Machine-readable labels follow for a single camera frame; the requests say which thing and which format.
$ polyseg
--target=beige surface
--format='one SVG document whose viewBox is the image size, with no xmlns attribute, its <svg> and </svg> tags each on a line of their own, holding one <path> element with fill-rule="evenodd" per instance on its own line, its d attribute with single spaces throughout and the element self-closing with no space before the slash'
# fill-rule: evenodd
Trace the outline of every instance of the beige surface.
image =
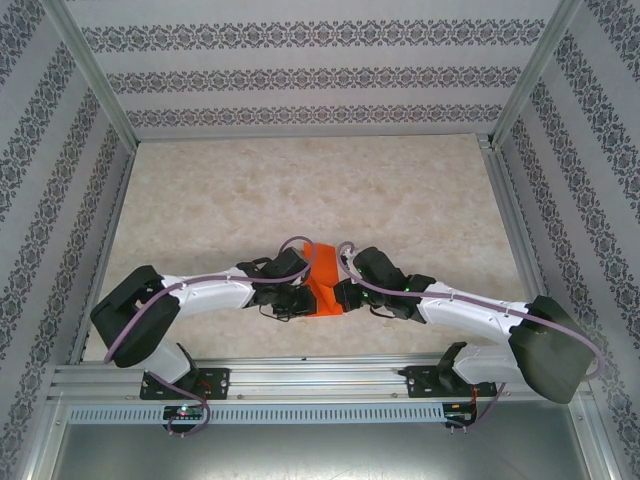
<svg viewBox="0 0 640 480">
<path fill-rule="evenodd" d="M 297 234 L 375 245 L 405 274 L 524 298 L 473 135 L 142 144 L 103 295 L 139 265 L 211 273 L 273 255 Z M 288 324 L 257 309 L 216 311 L 174 323 L 167 337 L 194 358 L 441 352 L 474 340 L 365 309 Z M 85 359 L 104 352 L 92 332 Z"/>
</svg>

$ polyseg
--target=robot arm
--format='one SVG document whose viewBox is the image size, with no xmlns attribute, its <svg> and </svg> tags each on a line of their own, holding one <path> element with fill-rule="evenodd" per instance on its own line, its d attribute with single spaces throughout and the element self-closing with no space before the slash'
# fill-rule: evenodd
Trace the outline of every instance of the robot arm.
<svg viewBox="0 0 640 480">
<path fill-rule="evenodd" d="M 447 352 L 448 357 L 453 356 L 452 367 L 442 373 L 443 384 L 526 383 L 549 400 L 568 403 L 593 361 L 592 349 L 576 339 L 586 339 L 586 335 L 551 298 L 538 296 L 525 304 L 460 292 L 431 277 L 405 276 L 375 247 L 352 251 L 339 263 L 351 277 L 340 286 L 346 304 L 357 308 L 360 300 L 372 308 L 384 307 L 396 318 L 451 325 L 495 343 L 452 346 Z M 404 296 L 404 292 L 414 293 Z M 523 316 L 537 317 L 552 325 L 535 323 Z"/>
<path fill-rule="evenodd" d="M 526 383 L 554 402 L 568 403 L 593 360 L 584 342 L 518 316 L 534 315 L 584 336 L 550 298 L 509 303 L 459 292 L 432 277 L 405 276 L 375 247 L 352 251 L 337 261 L 351 277 L 333 288 L 343 312 L 363 306 L 385 308 L 395 318 L 451 325 L 495 343 L 452 345 L 439 369 L 442 386 Z M 144 266 L 105 297 L 91 319 L 118 367 L 142 366 L 191 391 L 197 377 L 195 363 L 181 346 L 163 340 L 172 322 L 221 308 L 267 305 L 283 321 L 313 314 L 316 299 L 303 284 L 305 278 L 296 277 L 308 265 L 298 250 L 287 248 L 273 260 L 243 262 L 204 277 L 161 276 Z M 285 277 L 290 281 L 280 281 Z"/>
<path fill-rule="evenodd" d="M 290 247 L 273 260 L 242 262 L 205 277 L 159 275 L 153 267 L 142 266 L 102 299 L 91 311 L 91 320 L 109 348 L 107 361 L 113 359 L 120 368 L 142 367 L 190 391 L 190 381 L 197 376 L 194 362 L 180 345 L 163 340 L 173 321 L 223 308 L 265 305 L 283 321 L 314 313 L 315 298 L 301 284 L 304 277 L 281 281 L 296 277 L 308 263 Z M 172 286 L 178 288 L 162 295 Z"/>
</svg>

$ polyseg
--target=striped wallpaper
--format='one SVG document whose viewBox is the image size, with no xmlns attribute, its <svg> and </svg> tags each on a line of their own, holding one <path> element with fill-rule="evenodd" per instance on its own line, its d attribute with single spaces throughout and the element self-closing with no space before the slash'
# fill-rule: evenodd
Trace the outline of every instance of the striped wallpaper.
<svg viewBox="0 0 640 480">
<path fill-rule="evenodd" d="M 556 4 L 67 2 L 143 140 L 489 133 Z"/>
<path fill-rule="evenodd" d="M 0 479 L 64 364 L 129 152 L 35 0 L 0 2 Z"/>
<path fill-rule="evenodd" d="M 639 26 L 637 1 L 585 1 L 502 145 L 546 288 L 606 355 L 622 478 L 640 478 Z"/>
</svg>

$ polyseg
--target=purple cable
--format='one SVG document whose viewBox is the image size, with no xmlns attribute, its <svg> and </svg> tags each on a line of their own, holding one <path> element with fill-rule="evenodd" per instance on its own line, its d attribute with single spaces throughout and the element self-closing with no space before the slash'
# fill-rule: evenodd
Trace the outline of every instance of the purple cable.
<svg viewBox="0 0 640 480">
<path fill-rule="evenodd" d="M 496 396 L 491 399 L 491 401 L 489 402 L 489 405 L 487 405 L 487 408 L 485 408 L 484 412 L 482 412 L 482 415 L 480 415 L 475 422 L 473 422 L 471 425 L 467 427 L 467 430 L 472 430 L 476 428 L 476 426 L 479 423 L 483 422 L 487 418 L 487 416 L 489 415 L 489 412 L 491 412 L 491 410 L 493 410 L 493 408 L 498 403 L 498 399 L 500 398 L 500 395 L 502 395 L 502 391 L 504 390 L 504 387 L 506 385 L 507 385 L 506 383 L 503 383 L 500 385 L 500 387 L 498 388 L 498 391 L 496 392 Z"/>
<path fill-rule="evenodd" d="M 122 329 L 122 332 L 120 332 L 120 335 L 118 335 L 118 337 L 115 339 L 115 341 L 113 342 L 113 344 L 111 345 L 111 347 L 107 351 L 107 354 L 104 357 L 103 363 L 111 362 L 111 360 L 113 359 L 113 356 L 115 355 L 116 351 L 118 351 L 118 348 L 120 348 L 120 345 L 122 345 L 122 342 L 124 342 L 124 340 L 127 338 L 127 335 L 129 335 L 129 332 L 131 332 L 133 327 L 135 327 L 137 325 L 137 323 L 140 321 L 140 319 L 145 314 L 145 312 L 147 310 L 149 310 L 149 308 L 151 308 L 151 306 L 154 303 L 156 303 L 160 298 L 162 298 L 163 296 L 167 295 L 170 292 L 173 292 L 174 290 L 178 290 L 180 288 L 184 288 L 184 287 L 189 286 L 189 285 L 195 285 L 197 283 L 211 282 L 213 280 L 225 280 L 225 281 L 234 281 L 234 282 L 250 282 L 250 283 L 285 283 L 285 282 L 290 282 L 291 280 L 295 280 L 296 278 L 303 276 L 305 273 L 307 273 L 311 269 L 311 266 L 316 261 L 316 253 L 317 252 L 316 252 L 315 243 L 313 243 L 311 240 L 309 240 L 307 237 L 305 237 L 303 235 L 296 235 L 295 237 L 291 237 L 289 240 L 287 240 L 286 242 L 284 242 L 282 244 L 282 246 L 280 247 L 279 253 L 282 253 L 284 251 L 284 249 L 291 242 L 296 241 L 296 240 L 304 240 L 309 245 L 311 245 L 311 259 L 309 260 L 309 263 L 307 264 L 306 267 L 304 267 L 298 273 L 294 273 L 293 275 L 289 275 L 288 277 L 283 277 L 283 278 L 251 278 L 251 277 L 238 277 L 238 276 L 233 276 L 233 275 L 230 275 L 230 276 L 227 276 L 227 275 L 202 275 L 201 277 L 194 277 L 194 278 L 190 278 L 188 280 L 185 280 L 183 282 L 174 283 L 173 285 L 169 285 L 165 289 L 160 290 L 153 297 L 151 297 L 148 302 L 146 302 L 144 305 L 142 305 L 142 307 L 140 307 L 140 310 L 138 310 L 136 312 L 136 314 L 133 316 L 133 318 L 131 318 L 131 320 L 129 320 L 129 323 L 127 323 L 127 326 Z"/>
<path fill-rule="evenodd" d="M 179 417 L 171 417 L 169 419 L 169 422 L 167 423 L 167 430 L 169 431 L 169 435 L 171 435 L 171 436 L 179 435 L 182 438 L 188 437 L 190 435 L 195 435 L 196 433 L 198 433 L 200 430 L 202 430 L 203 428 L 205 428 L 209 424 L 209 421 L 211 420 L 211 408 L 209 408 L 209 404 L 207 403 L 207 401 L 204 398 L 200 398 L 200 397 L 198 397 L 197 395 L 194 395 L 191 392 L 187 392 L 186 390 L 183 390 L 181 388 L 176 387 L 175 385 L 170 384 L 164 378 L 159 377 L 155 373 L 149 372 L 149 375 L 156 382 L 158 382 L 160 385 L 162 385 L 162 386 L 164 386 L 166 388 L 169 388 L 169 389 L 173 390 L 174 392 L 177 392 L 177 393 L 179 393 L 181 395 L 184 395 L 185 397 L 188 397 L 188 398 L 191 398 L 193 400 L 196 400 L 197 402 L 200 402 L 200 405 L 202 405 L 202 409 L 207 412 L 207 416 L 202 421 L 202 423 L 196 425 L 195 427 L 193 427 L 188 432 L 183 432 L 183 433 L 178 433 L 178 432 L 174 432 L 173 430 L 171 430 L 171 424 L 173 423 L 174 420 L 179 418 Z"/>
<path fill-rule="evenodd" d="M 336 250 L 338 265 L 340 265 L 340 268 L 342 269 L 342 271 L 346 273 L 347 276 L 349 276 L 349 278 L 351 278 L 356 283 L 359 283 L 360 285 L 363 285 L 368 289 L 373 290 L 374 292 L 384 293 L 385 295 L 395 295 L 398 297 L 446 298 L 447 300 L 460 300 L 461 302 L 471 303 L 472 305 L 478 305 L 479 307 L 488 308 L 491 310 L 495 310 L 496 312 L 505 313 L 508 315 L 514 315 L 516 317 L 520 317 L 525 320 L 530 320 L 532 322 L 539 323 L 540 325 L 544 325 L 545 327 L 551 328 L 553 330 L 557 330 L 561 333 L 564 333 L 565 335 L 569 335 L 571 338 L 578 340 L 580 343 L 588 347 L 589 350 L 593 352 L 595 357 L 598 359 L 598 365 L 596 366 L 596 369 L 593 372 L 591 372 L 590 374 L 584 377 L 585 380 L 592 380 L 600 376 L 600 374 L 602 374 L 604 370 L 605 360 L 604 360 L 604 355 L 602 354 L 600 349 L 587 337 L 580 335 L 579 333 L 576 333 L 569 328 L 563 327 L 562 325 L 557 325 L 553 322 L 550 322 L 549 320 L 545 320 L 544 318 L 539 318 L 534 315 L 530 315 L 528 313 L 509 310 L 506 307 L 502 307 L 500 305 L 494 305 L 492 303 L 467 297 L 465 295 L 458 295 L 458 294 L 452 295 L 450 293 L 441 293 L 441 292 L 405 292 L 405 291 L 397 291 L 397 290 L 388 290 L 386 288 L 377 287 L 376 285 L 373 285 L 369 282 L 364 281 L 363 279 L 359 278 L 358 276 L 356 276 L 355 274 L 349 271 L 349 268 L 344 264 L 341 257 L 342 251 L 345 249 L 345 247 L 349 247 L 351 251 L 355 249 L 355 245 L 353 244 L 353 242 L 342 242 Z"/>
</svg>

